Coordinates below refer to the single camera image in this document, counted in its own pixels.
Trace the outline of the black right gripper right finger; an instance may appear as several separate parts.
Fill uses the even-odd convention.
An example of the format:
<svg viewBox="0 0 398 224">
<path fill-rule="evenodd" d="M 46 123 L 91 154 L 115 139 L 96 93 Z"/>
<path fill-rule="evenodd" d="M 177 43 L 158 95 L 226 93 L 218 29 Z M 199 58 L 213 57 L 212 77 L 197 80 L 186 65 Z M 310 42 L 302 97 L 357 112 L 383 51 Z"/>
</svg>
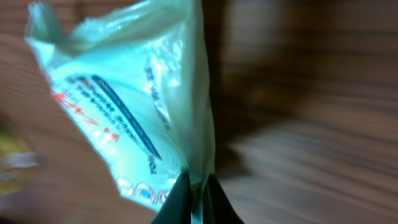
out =
<svg viewBox="0 0 398 224">
<path fill-rule="evenodd" d="M 214 174 L 209 175 L 203 194 L 203 224 L 244 224 Z"/>
</svg>

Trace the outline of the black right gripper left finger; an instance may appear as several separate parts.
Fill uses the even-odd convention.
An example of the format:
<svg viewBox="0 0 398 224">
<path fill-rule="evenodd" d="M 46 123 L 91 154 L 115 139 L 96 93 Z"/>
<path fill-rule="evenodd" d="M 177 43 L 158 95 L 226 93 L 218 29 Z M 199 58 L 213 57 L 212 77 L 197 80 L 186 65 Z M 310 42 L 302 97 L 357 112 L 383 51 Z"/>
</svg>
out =
<svg viewBox="0 0 398 224">
<path fill-rule="evenodd" d="M 178 177 L 164 205 L 150 224 L 191 224 L 192 193 L 188 173 Z"/>
</svg>

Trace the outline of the teal wet wipes pack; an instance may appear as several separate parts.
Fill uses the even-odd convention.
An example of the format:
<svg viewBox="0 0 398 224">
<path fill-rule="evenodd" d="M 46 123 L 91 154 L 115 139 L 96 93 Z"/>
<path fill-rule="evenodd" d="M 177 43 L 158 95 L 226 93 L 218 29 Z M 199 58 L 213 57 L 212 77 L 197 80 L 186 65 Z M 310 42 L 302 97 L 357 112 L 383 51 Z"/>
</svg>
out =
<svg viewBox="0 0 398 224">
<path fill-rule="evenodd" d="M 215 155 L 200 1 L 141 1 L 71 34 L 46 2 L 33 2 L 25 39 L 123 197 L 160 210 L 188 172 L 200 200 Z"/>
</svg>

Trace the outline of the green noodle snack pack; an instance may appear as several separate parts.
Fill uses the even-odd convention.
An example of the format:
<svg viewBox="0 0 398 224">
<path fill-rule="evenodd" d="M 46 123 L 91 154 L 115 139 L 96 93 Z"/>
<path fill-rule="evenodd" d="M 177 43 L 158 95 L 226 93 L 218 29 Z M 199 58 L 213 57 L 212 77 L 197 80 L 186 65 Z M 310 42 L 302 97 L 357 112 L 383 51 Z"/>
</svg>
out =
<svg viewBox="0 0 398 224">
<path fill-rule="evenodd" d="M 20 190 L 38 166 L 35 154 L 6 130 L 1 130 L 1 196 Z"/>
</svg>

